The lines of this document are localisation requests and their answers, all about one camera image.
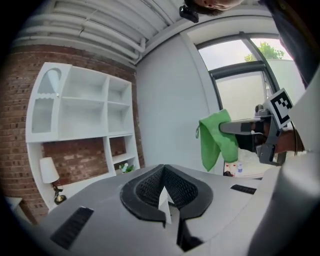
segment brick wall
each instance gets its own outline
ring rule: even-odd
[[[14,48],[0,77],[0,184],[5,196],[22,198],[20,206],[33,223],[38,223],[47,215],[48,208],[30,170],[25,128],[30,94],[44,62],[72,64],[132,82],[137,150],[141,167],[145,165],[138,127],[136,76],[133,69],[103,56],[69,47],[30,45]],[[114,155],[123,152],[123,142],[117,140],[112,145]],[[44,143],[43,154],[54,159],[63,184],[108,171],[102,140],[99,139]]]

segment glass pane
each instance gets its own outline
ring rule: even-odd
[[[269,63],[280,89],[285,88],[293,104],[296,104],[305,92],[297,66],[279,39],[253,38]]]
[[[246,62],[245,57],[251,54],[241,40],[214,44],[200,49],[199,53],[209,71],[228,65],[244,63]]]
[[[266,100],[266,84],[262,72],[234,75],[216,80],[222,106],[227,109],[233,121],[251,119],[255,116],[255,107]],[[257,154],[239,149],[238,162],[225,163],[224,171],[235,175],[242,164],[242,176],[263,175],[270,169],[268,164],[259,162]]]

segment sky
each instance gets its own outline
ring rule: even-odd
[[[254,38],[251,39],[255,45],[267,42],[276,50],[284,51],[283,60],[291,60],[292,58],[286,49],[280,44],[279,39]],[[203,61],[208,70],[221,68],[227,65],[238,64],[245,62],[245,56],[251,52],[241,40],[223,42],[199,50]]]

